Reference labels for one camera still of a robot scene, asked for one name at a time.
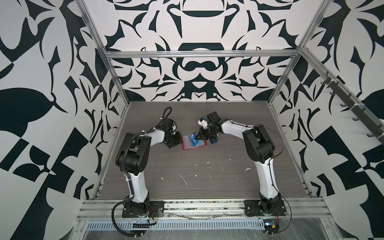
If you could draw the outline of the red leather card holder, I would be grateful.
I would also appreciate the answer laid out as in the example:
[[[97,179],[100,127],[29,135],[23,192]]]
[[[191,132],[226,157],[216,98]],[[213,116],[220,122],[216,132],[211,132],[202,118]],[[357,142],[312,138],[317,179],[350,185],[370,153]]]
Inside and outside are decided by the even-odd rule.
[[[197,134],[193,133],[191,135],[182,136],[182,148],[183,150],[196,149],[200,147],[204,147],[207,145],[204,140],[196,140]]]

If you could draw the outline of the blue VIP credit card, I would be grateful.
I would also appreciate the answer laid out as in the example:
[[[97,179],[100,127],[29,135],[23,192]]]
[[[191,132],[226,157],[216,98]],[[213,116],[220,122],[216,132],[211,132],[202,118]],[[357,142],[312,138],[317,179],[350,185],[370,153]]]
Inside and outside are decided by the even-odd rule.
[[[196,133],[189,135],[189,139],[193,148],[198,147],[200,144],[199,140],[196,140],[196,136]]]

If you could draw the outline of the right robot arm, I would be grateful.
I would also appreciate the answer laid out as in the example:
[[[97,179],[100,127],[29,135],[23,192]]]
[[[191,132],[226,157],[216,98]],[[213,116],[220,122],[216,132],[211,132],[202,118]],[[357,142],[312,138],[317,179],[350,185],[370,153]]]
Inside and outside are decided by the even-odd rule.
[[[212,112],[198,120],[200,126],[196,140],[218,140],[219,134],[227,134],[244,140],[246,152],[255,163],[260,182],[260,199],[245,200],[245,214],[254,216],[284,216],[287,208],[277,187],[274,173],[275,145],[263,125],[245,125],[230,119],[221,119]]]

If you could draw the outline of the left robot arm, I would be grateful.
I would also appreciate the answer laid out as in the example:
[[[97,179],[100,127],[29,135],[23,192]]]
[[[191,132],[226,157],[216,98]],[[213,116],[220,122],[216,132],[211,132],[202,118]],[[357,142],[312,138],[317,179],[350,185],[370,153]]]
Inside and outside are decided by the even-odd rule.
[[[144,170],[149,161],[150,148],[156,144],[165,144],[173,148],[182,143],[177,124],[170,118],[163,117],[158,125],[139,133],[127,133],[115,160],[116,166],[124,174],[130,190],[127,209],[140,214],[150,208],[149,191],[146,187]]]

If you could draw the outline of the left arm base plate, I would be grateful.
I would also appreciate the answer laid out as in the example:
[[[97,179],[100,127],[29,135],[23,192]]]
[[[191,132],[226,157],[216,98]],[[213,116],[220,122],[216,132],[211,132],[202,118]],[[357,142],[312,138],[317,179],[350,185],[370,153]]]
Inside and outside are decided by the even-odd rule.
[[[130,202],[124,204],[123,218],[138,218],[148,216],[149,218],[160,217],[165,208],[164,201],[146,201],[143,203]]]

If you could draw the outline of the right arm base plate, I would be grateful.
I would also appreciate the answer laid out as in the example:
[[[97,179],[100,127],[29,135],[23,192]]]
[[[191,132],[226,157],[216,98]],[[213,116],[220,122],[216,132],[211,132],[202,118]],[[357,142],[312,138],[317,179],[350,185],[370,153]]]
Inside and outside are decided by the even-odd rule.
[[[255,216],[285,216],[287,208],[280,199],[273,200],[245,200],[245,215]]]

